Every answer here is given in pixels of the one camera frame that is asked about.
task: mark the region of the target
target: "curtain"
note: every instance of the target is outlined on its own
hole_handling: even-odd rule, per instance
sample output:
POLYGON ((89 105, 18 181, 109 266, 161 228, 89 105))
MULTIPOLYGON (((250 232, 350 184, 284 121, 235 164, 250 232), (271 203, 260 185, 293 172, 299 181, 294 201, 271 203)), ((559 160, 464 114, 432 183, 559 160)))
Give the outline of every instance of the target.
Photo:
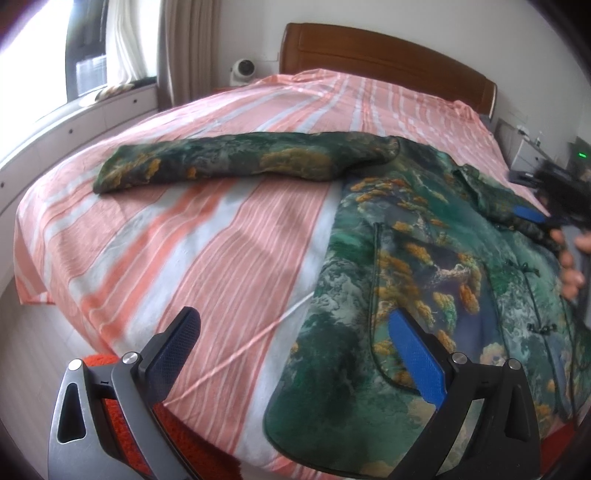
POLYGON ((158 29, 161 110, 211 92, 218 15, 218 0, 162 0, 158 29))
POLYGON ((133 14, 132 0, 109 0, 105 35, 109 85, 147 77, 138 33, 132 22, 133 14))

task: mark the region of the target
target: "finger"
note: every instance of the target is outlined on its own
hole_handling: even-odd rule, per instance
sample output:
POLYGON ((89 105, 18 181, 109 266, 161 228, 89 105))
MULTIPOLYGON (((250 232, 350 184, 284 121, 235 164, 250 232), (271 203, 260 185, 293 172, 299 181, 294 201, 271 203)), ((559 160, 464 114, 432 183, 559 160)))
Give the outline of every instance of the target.
POLYGON ((573 256, 569 252, 567 252, 566 250, 560 253, 560 256, 558 259, 560 260, 560 265, 562 265, 564 268, 573 268, 573 265, 574 265, 573 256))
POLYGON ((564 234, 562 233, 562 230, 552 230, 550 236, 558 244, 564 245, 564 234))
POLYGON ((581 250, 581 252, 591 254, 591 233, 578 236, 574 239, 574 244, 579 250, 581 250))
POLYGON ((568 270, 563 270, 562 274, 560 275, 560 279, 564 284, 572 284, 578 288, 585 284, 585 277, 583 274, 571 268, 568 270))
POLYGON ((579 289, 572 284, 567 284, 562 287, 562 296, 567 300, 573 300, 579 294, 579 289))

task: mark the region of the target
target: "white stripe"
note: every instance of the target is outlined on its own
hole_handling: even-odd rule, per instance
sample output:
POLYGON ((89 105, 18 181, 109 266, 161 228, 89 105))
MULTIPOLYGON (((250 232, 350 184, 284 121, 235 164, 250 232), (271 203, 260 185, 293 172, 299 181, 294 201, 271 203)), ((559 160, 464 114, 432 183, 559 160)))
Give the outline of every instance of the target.
POLYGON ((304 466, 298 463, 298 465, 294 468, 294 471, 290 475, 290 478, 299 478, 300 472, 302 471, 303 468, 304 468, 304 466))
POLYGON ((188 188, 188 184, 170 187, 156 202, 142 208, 125 222, 86 272, 70 280, 68 291, 76 304, 80 304, 82 297, 88 292, 96 291, 103 284, 121 255, 124 255, 129 246, 145 233, 158 215, 171 209, 188 188))
MULTIPOLYGON (((68 159, 68 160, 64 160, 64 162, 70 162, 73 158, 77 157, 78 155, 75 155, 74 157, 68 159)), ((39 210, 39 212, 37 213, 36 217, 38 220, 41 220, 41 218, 43 217, 43 215, 45 215, 45 213, 49 210, 49 208, 51 208, 53 206, 53 204, 60 202, 61 200, 65 199, 66 197, 70 196, 72 193, 74 193, 74 191, 85 181, 90 180, 93 177, 96 177, 98 175, 100 171, 100 166, 97 166, 95 168, 93 168, 92 170, 88 170, 86 172, 84 172, 82 175, 77 176, 76 178, 74 178, 71 182, 69 182, 64 188, 62 188, 59 192, 53 194, 52 196, 42 200, 42 204, 41 204, 41 208, 39 210)), ((51 224, 53 220, 50 220, 47 224, 47 228, 49 227, 49 225, 51 224)), ((33 232, 33 237, 31 238, 31 242, 29 245, 29 251, 30 252, 34 252, 35 248, 37 246, 37 239, 40 237, 39 236, 39 228, 40 228, 40 221, 37 221, 35 223, 35 230, 33 232)))
POLYGON ((350 79, 350 76, 347 76, 347 78, 343 82, 343 85, 341 85, 339 93, 337 93, 330 100, 330 102, 327 105, 325 105, 324 107, 311 113, 308 116, 308 118, 305 121, 303 121, 302 123, 300 123, 294 131, 299 132, 299 133, 303 133, 303 134, 310 132, 310 130, 312 129, 312 127, 315 126, 315 124, 318 122, 318 120, 320 120, 320 118, 322 118, 322 116, 325 115, 327 112, 330 112, 335 107, 335 105, 337 103, 339 103, 339 101, 341 100, 341 98, 343 97, 345 92, 347 91, 347 85, 349 84, 349 79, 350 79))
MULTIPOLYGON (((334 87, 335 83, 336 83, 337 79, 335 78, 334 81, 331 84, 331 87, 334 87)), ((270 128, 273 128, 273 126, 277 123, 280 122, 281 120, 283 120, 286 116, 291 115, 292 113, 296 113, 298 110, 302 109, 303 107, 305 107, 306 105, 311 105, 312 103, 314 103, 316 100, 318 100, 317 96, 312 96, 310 95, 306 100, 298 103, 297 105, 294 105, 291 108, 288 108, 286 110, 283 110, 281 113, 278 113, 276 116, 274 116, 273 118, 271 118, 270 120, 267 120, 267 122, 265 122, 264 124, 262 124, 258 129, 262 130, 262 131, 266 131, 270 128)))
POLYGON ((363 94, 365 93, 365 82, 366 78, 361 80, 361 85, 359 86, 359 90, 357 92, 357 100, 355 102, 355 110, 353 111, 353 118, 351 119, 351 125, 349 127, 349 131, 357 132, 359 131, 359 127, 361 127, 361 106, 363 104, 362 98, 363 94))
POLYGON ((386 136, 386 130, 384 130, 384 127, 382 126, 382 122, 379 120, 378 108, 376 107, 376 104, 375 104, 375 92, 377 89, 378 89, 378 82, 376 82, 374 80, 374 87, 372 88, 371 100, 370 100, 371 113, 374 118, 374 124, 376 126, 376 133, 380 137, 384 137, 384 136, 386 136))
POLYGON ((290 353, 290 348, 298 333, 310 306, 318 275, 335 221, 336 209, 340 203, 342 183, 334 181, 319 214, 310 245, 304 257, 299 275, 295 281, 287 309, 281 318, 269 350, 256 379, 255 389, 246 412, 246 417, 236 449, 231 452, 238 459, 255 466, 266 466, 276 456, 263 432, 263 415, 267 404, 277 386, 283 367, 290 353))
MULTIPOLYGON (((47 245, 50 240, 57 235, 62 230, 68 228, 69 226, 74 225, 74 223, 88 210, 92 208, 93 205, 98 202, 97 195, 91 195, 80 203, 78 203, 74 208, 68 211, 66 216, 61 217, 58 220, 55 220, 50 226, 48 226, 45 231, 43 232, 43 242, 47 245)), ((51 285, 51 252, 50 248, 45 249, 45 256, 44 256, 44 263, 43 263, 43 281, 46 287, 51 285)))
MULTIPOLYGON (((293 185, 290 185, 288 188, 290 189, 290 191, 288 192, 288 194, 293 194, 295 192, 295 190, 296 190, 293 185)), ((276 210, 279 210, 279 211, 281 211, 282 207, 283 207, 283 205, 281 205, 281 204, 275 204, 273 206, 274 210, 276 209, 276 210)), ((236 263, 236 269, 238 271, 243 271, 244 270, 244 267, 242 266, 243 263, 245 263, 245 262, 248 263, 248 261, 250 261, 250 259, 252 258, 253 255, 256 255, 256 259, 259 259, 261 256, 266 255, 267 252, 273 251, 273 246, 274 245, 268 245, 266 248, 261 248, 261 246, 259 246, 259 248, 253 249, 251 242, 244 242, 244 245, 241 245, 239 248, 240 249, 245 249, 245 248, 249 248, 250 247, 250 250, 246 250, 245 251, 245 252, 248 252, 250 254, 250 257, 247 258, 247 255, 242 254, 240 252, 240 250, 239 250, 238 251, 238 255, 236 257, 237 258, 240 258, 240 260, 236 263)), ((226 309, 225 309, 225 311, 220 316, 221 316, 221 318, 227 318, 228 315, 232 314, 232 312, 230 311, 230 308, 232 310, 239 310, 244 303, 251 302, 251 299, 246 294, 246 291, 248 289, 248 283, 251 281, 251 278, 252 277, 256 276, 256 274, 257 274, 257 272, 249 271, 249 274, 248 275, 245 275, 244 277, 242 277, 241 278, 241 282, 235 286, 235 290, 236 291, 243 292, 243 294, 241 296, 238 296, 238 298, 240 299, 239 301, 234 302, 233 301, 233 298, 231 298, 231 299, 229 299, 229 298, 222 298, 224 295, 223 295, 222 292, 220 292, 220 297, 215 300, 215 302, 213 303, 212 307, 209 308, 209 304, 207 304, 207 306, 204 307, 204 310, 213 311, 216 308, 216 306, 217 306, 218 303, 220 303, 221 301, 225 301, 226 302, 226 309)), ((214 359, 215 364, 216 365, 219 364, 220 355, 224 351, 224 348, 226 346, 226 343, 227 343, 227 341, 228 341, 228 339, 230 337, 229 335, 221 335, 220 336, 220 333, 219 333, 220 327, 222 327, 222 323, 221 322, 219 322, 219 324, 217 325, 217 331, 216 331, 216 334, 215 334, 215 337, 216 338, 220 338, 219 345, 216 344, 217 351, 216 352, 209 351, 207 353, 207 357, 203 360, 203 363, 205 365, 207 365, 209 363, 209 356, 212 353, 214 353, 216 355, 215 356, 215 359, 214 359)), ((243 334, 244 334, 244 329, 242 329, 242 331, 240 333, 240 337, 238 338, 238 341, 240 341, 242 339, 242 335, 243 334)), ((228 374, 228 369, 229 368, 230 368, 230 366, 228 366, 227 368, 224 369, 225 370, 225 376, 228 374)), ((211 382, 207 382, 207 384, 205 386, 205 392, 204 392, 204 396, 205 397, 207 397, 207 393, 209 392, 210 386, 211 386, 211 382)), ((195 406, 194 405, 194 402, 195 402, 195 400, 196 399, 194 398, 193 399, 193 402, 191 404, 191 407, 189 408, 190 411, 193 411, 193 409, 194 409, 194 406, 195 406)), ((204 414, 206 414, 205 410, 204 409, 201 409, 200 412, 199 412, 199 415, 197 416, 196 421, 194 422, 195 425, 200 424, 201 419, 202 419, 202 417, 203 417, 204 414)), ((207 412, 207 416, 208 417, 211 417, 212 421, 214 420, 214 417, 213 417, 213 415, 212 415, 212 413, 210 411, 207 412)))
MULTIPOLYGON (((169 239, 175 234, 176 231, 179 229, 183 229, 184 225, 187 222, 190 222, 194 218, 198 218, 201 214, 203 208, 205 208, 205 202, 197 200, 195 202, 196 197, 199 196, 203 200, 209 198, 210 196, 214 196, 216 192, 222 188, 222 184, 214 184, 213 188, 209 188, 211 184, 207 184, 206 187, 199 192, 194 198, 192 198, 187 204, 184 206, 184 209, 181 212, 178 212, 176 215, 167 216, 164 222, 162 222, 153 232, 152 237, 146 245, 142 247, 139 251, 134 251, 134 258, 129 265, 129 269, 133 269, 137 265, 142 265, 144 262, 147 262, 147 265, 154 262, 156 260, 157 255, 160 253, 158 251, 158 244, 165 244, 169 239)), ((103 299, 100 305, 89 309, 87 313, 87 318, 92 322, 93 315, 101 315, 100 325, 98 327, 98 332, 102 335, 103 330, 111 325, 113 322, 117 321, 117 317, 121 308, 127 303, 129 296, 133 295, 134 289, 137 284, 141 281, 141 276, 131 278, 126 278, 125 275, 122 273, 122 276, 117 280, 117 282, 109 286, 109 292, 105 299, 103 299), (123 298, 117 303, 115 308, 110 306, 109 304, 112 302, 111 298, 115 295, 119 288, 119 284, 121 282, 126 282, 126 294, 123 298)))
MULTIPOLYGON (((301 198, 300 198, 300 201, 301 201, 301 203, 302 203, 303 205, 308 205, 308 204, 311 202, 311 198, 312 198, 313 196, 314 196, 314 193, 313 193, 313 192, 309 192, 309 193, 308 193, 306 196, 304 196, 304 197, 301 197, 301 198)), ((298 224, 298 222, 297 222, 297 221, 295 221, 295 222, 292 222, 292 223, 291 223, 291 225, 290 225, 290 228, 291 228, 291 230, 286 230, 286 232, 285 232, 285 233, 286 233, 286 235, 288 236, 288 238, 289 238, 289 237, 292 237, 292 235, 295 235, 295 232, 296 232, 297 230, 299 230, 299 229, 300 229, 300 227, 299 227, 299 224, 298 224)), ((271 251, 271 252, 272 252, 272 251, 277 251, 277 242, 278 242, 278 241, 280 241, 280 238, 279 238, 279 237, 276 237, 276 239, 275 239, 275 243, 273 243, 272 245, 269 245, 269 247, 268 247, 268 251, 271 251)), ((286 251, 286 250, 283 250, 283 251, 281 251, 281 252, 279 253, 279 255, 278 255, 278 256, 279 256, 279 261, 278 261, 278 264, 279 264, 279 265, 281 265, 281 264, 283 263, 281 260, 284 260, 284 255, 285 255, 286 253, 287 253, 287 251, 286 251)), ((251 272, 251 275, 252 275, 253 277, 255 277, 255 276, 258 274, 258 273, 259 273, 259 272, 251 272)), ((264 284, 262 287, 263 287, 263 288, 262 288, 262 290, 263 290, 263 291, 270 291, 270 290, 272 289, 272 285, 270 285, 270 284, 269 284, 269 281, 267 281, 267 282, 266 282, 266 284, 264 284)), ((269 306, 269 303, 270 303, 270 301, 271 301, 271 298, 272 298, 272 297, 271 297, 271 295, 269 295, 269 296, 267 296, 267 298, 265 298, 265 299, 260 299, 260 301, 259 301, 259 305, 261 305, 261 304, 262 304, 262 305, 261 305, 261 307, 262 307, 262 311, 267 311, 267 308, 268 308, 268 306, 269 306)), ((242 301, 240 304, 238 304, 238 305, 236 306, 236 309, 238 310, 238 309, 239 309, 239 308, 240 308, 240 307, 241 307, 243 304, 244 304, 244 301, 242 301)), ((249 310, 249 311, 246 313, 245 317, 246 317, 246 318, 253 318, 253 314, 254 314, 254 310, 255 310, 255 309, 256 309, 256 304, 255 304, 254 302, 252 302, 252 304, 251 304, 251 307, 250 307, 250 310, 249 310)), ((262 332, 264 332, 265 330, 260 330, 260 329, 259 329, 259 325, 260 325, 260 323, 261 323, 261 319, 260 319, 260 317, 259 317, 259 318, 257 318, 257 319, 256 319, 256 325, 254 325, 254 327, 255 327, 255 328, 254 328, 254 330, 255 330, 255 331, 258 331, 259 333, 262 333, 262 332)), ((245 329, 242 329, 242 330, 241 330, 241 332, 240 332, 240 335, 238 336, 238 344, 239 344, 239 345, 240 345, 242 342, 247 342, 247 341, 248 341, 248 339, 244 339, 244 338, 243 338, 243 337, 244 337, 244 332, 245 332, 245 329)), ((222 345, 221 349, 223 349, 223 348, 225 347, 225 345, 226 345, 226 342, 224 341, 224 343, 223 343, 223 345, 222 345)), ((261 353, 260 353, 260 354, 259 354, 259 355, 256 357, 255 361, 254 361, 254 362, 253 362, 251 365, 256 365, 256 364, 259 362, 259 360, 260 360, 260 357, 261 357, 261 355, 262 355, 263 353, 264 353, 264 352, 261 352, 261 353)), ((227 405, 227 406, 228 406, 228 405, 232 405, 232 404, 233 404, 233 402, 234 402, 234 397, 235 397, 235 394, 236 394, 236 389, 237 389, 238 385, 240 384, 240 379, 241 379, 241 378, 243 378, 245 375, 246 375, 246 377, 249 377, 249 376, 251 376, 251 375, 253 374, 253 372, 252 372, 252 371, 248 371, 248 370, 247 370, 247 371, 245 372, 245 371, 244 371, 245 367, 247 367, 247 365, 246 365, 246 362, 242 361, 242 362, 241 362, 241 364, 240 364, 240 366, 239 366, 239 369, 238 369, 237 380, 235 380, 235 381, 234 381, 234 384, 233 384, 232 388, 230 389, 230 392, 229 392, 229 393, 227 392, 227 390, 228 390, 227 388, 224 388, 224 389, 223 389, 223 391, 222 391, 222 389, 220 389, 220 390, 217 392, 217 396, 216 396, 216 407, 214 408, 213 412, 210 412, 210 414, 211 414, 211 422, 210 422, 210 424, 209 424, 209 427, 208 427, 207 431, 206 431, 206 432, 205 432, 205 434, 204 434, 204 437, 205 437, 205 438, 209 438, 209 436, 210 436, 210 434, 211 434, 211 430, 212 430, 212 427, 213 427, 213 425, 214 425, 214 419, 217 417, 217 407, 218 407, 218 405, 220 404, 220 400, 221 400, 221 396, 222 396, 222 394, 224 394, 224 393, 225 393, 225 394, 227 394, 227 395, 226 395, 226 397, 225 397, 225 398, 226 398, 226 405, 227 405)), ((225 369, 225 371, 224 371, 224 373, 223 373, 223 379, 222 379, 222 383, 223 383, 223 385, 224 385, 225 387, 229 387, 229 385, 226 383, 226 378, 227 378, 227 376, 228 376, 229 370, 230 370, 229 368, 226 368, 226 369, 225 369)), ((241 404, 241 406, 240 406, 240 407, 237 409, 238 411, 242 411, 242 409, 243 409, 243 407, 244 407, 244 403, 245 403, 245 399, 243 398, 243 401, 242 401, 242 404, 241 404)), ((225 410, 224 414, 222 415, 222 417, 224 417, 224 418, 227 416, 227 413, 228 413, 228 407, 227 407, 227 406, 226 406, 226 410, 225 410)), ((221 432, 218 432, 218 434, 217 434, 217 437, 215 437, 215 438, 213 439, 213 443, 214 443, 214 445, 215 445, 215 444, 217 443, 217 441, 219 440, 219 435, 220 435, 220 434, 221 434, 221 432)))
POLYGON ((238 180, 224 195, 211 220, 189 232, 175 246, 162 270, 145 292, 132 318, 126 324, 122 337, 113 344, 113 349, 117 354, 122 355, 131 350, 139 351, 138 349, 145 346, 156 331, 160 319, 185 278, 187 270, 203 248, 232 223, 238 209, 261 180, 262 177, 238 180))
POLYGON ((33 285, 31 284, 29 277, 22 273, 22 269, 21 266, 18 264, 18 258, 16 255, 12 256, 12 263, 14 265, 14 276, 15 278, 18 278, 21 281, 22 285, 25 287, 27 291, 27 294, 31 297, 35 297, 36 295, 38 295, 37 289, 33 288, 33 285))
POLYGON ((246 105, 243 105, 240 108, 232 110, 230 113, 224 115, 221 118, 216 118, 213 122, 209 123, 206 127, 203 127, 202 129, 189 135, 187 138, 201 137, 202 135, 206 134, 207 132, 213 130, 214 128, 221 127, 224 123, 229 122, 230 120, 233 120, 234 118, 236 118, 239 115, 242 115, 244 112, 248 112, 249 110, 251 110, 259 105, 262 105, 263 103, 267 103, 269 100, 271 100, 275 97, 281 96, 281 95, 285 95, 284 90, 279 90, 278 92, 273 92, 270 95, 265 95, 264 97, 259 98, 255 102, 247 103, 246 105))

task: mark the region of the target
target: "white wall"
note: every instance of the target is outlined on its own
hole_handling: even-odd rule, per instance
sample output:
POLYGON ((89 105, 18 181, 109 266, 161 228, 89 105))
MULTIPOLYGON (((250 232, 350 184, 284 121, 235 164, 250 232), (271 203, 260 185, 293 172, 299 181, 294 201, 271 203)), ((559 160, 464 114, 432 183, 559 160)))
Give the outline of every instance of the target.
POLYGON ((132 25, 138 36, 140 52, 149 77, 156 76, 158 18, 161 0, 131 0, 132 25))
POLYGON ((591 95, 587 95, 584 100, 577 134, 587 143, 591 143, 591 95))
POLYGON ((217 81, 252 58, 258 76, 275 73, 285 25, 319 22, 409 40, 478 70, 499 88, 498 115, 526 117, 552 157, 567 157, 579 129, 585 76, 560 37, 526 0, 220 0, 217 81))

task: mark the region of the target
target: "blue gripper pad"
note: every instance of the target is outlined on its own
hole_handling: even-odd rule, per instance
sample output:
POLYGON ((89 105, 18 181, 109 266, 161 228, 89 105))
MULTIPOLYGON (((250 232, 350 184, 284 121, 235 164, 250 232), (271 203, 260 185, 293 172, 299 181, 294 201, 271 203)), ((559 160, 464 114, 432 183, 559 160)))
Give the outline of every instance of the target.
POLYGON ((444 372, 398 309, 390 314, 388 333, 423 399, 439 409, 447 395, 444 372))
POLYGON ((532 223, 541 224, 545 223, 547 220, 546 215, 544 215, 543 213, 527 207, 513 207, 513 213, 519 218, 523 218, 523 220, 528 220, 532 223))
POLYGON ((184 307, 168 328, 154 335, 142 350, 139 371, 146 386, 144 397, 150 406, 168 397, 200 332, 199 313, 184 307))

